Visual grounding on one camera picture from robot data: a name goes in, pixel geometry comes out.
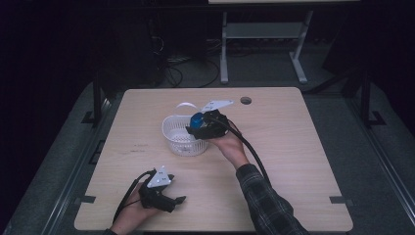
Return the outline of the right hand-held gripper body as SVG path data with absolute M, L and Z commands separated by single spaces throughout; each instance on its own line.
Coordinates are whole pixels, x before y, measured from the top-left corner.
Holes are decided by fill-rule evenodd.
M 199 113 L 204 114 L 206 125 L 196 129 L 196 139 L 213 139 L 226 134 L 227 117 L 219 109 L 232 105 L 232 100 L 211 100 L 202 107 Z

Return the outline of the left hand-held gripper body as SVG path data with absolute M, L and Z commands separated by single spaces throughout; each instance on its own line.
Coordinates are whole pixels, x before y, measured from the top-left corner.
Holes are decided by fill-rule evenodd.
M 151 170 L 150 176 L 139 189 L 142 206 L 145 209 L 155 208 L 163 212 L 172 212 L 176 207 L 176 201 L 162 193 L 171 182 L 172 175 L 167 173 L 164 165 Z

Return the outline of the white bottle with blue cap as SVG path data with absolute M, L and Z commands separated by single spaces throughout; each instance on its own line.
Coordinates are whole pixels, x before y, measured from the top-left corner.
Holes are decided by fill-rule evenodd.
M 196 113 L 191 116 L 190 118 L 190 126 L 195 129 L 199 129 L 205 126 L 204 114 L 203 113 Z

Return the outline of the white plastic basket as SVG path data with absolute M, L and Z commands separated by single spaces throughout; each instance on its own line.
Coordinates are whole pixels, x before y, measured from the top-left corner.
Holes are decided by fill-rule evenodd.
M 189 134 L 187 127 L 191 126 L 191 117 L 200 109 L 192 103 L 184 102 L 176 106 L 171 116 L 166 117 L 161 124 L 161 132 L 169 150 L 181 157 L 196 157 L 208 147 L 208 143 L 196 139 Z

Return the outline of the person's left hand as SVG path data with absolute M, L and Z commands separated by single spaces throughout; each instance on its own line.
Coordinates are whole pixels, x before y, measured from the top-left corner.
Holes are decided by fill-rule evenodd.
M 141 183 L 138 183 L 136 188 L 128 197 L 126 205 L 123 207 L 117 219 L 110 227 L 110 230 L 116 235 L 129 235 L 147 219 L 160 212 L 160 210 L 154 208 L 145 209 L 142 207 L 141 198 L 138 193 L 140 188 Z

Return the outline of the person's right hand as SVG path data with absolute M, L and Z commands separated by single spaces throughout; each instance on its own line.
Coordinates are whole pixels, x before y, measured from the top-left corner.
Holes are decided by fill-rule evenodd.
M 209 139 L 208 142 L 216 146 L 235 169 L 249 163 L 242 141 L 231 131 L 222 137 Z

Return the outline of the black metal stand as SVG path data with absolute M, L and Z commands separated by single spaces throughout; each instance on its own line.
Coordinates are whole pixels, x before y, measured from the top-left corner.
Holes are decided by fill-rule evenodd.
M 365 70 L 361 79 L 360 94 L 360 118 L 367 128 L 374 125 L 385 125 L 386 122 L 379 112 L 370 110 L 371 99 L 371 76 L 368 70 Z
M 82 123 L 89 123 L 93 128 L 97 127 L 102 117 L 102 91 L 99 74 L 96 73 L 93 82 L 93 110 L 85 113 Z

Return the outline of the white metal table frame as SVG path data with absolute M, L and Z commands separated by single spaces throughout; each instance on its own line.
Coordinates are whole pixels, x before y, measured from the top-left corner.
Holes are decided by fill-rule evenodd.
M 296 39 L 297 47 L 289 53 L 290 60 L 300 84 L 308 80 L 300 63 L 300 53 L 308 33 L 313 16 L 308 11 L 302 22 L 294 23 L 229 23 L 227 13 L 222 14 L 221 53 L 220 53 L 220 82 L 229 82 L 227 66 L 227 41 L 230 39 Z

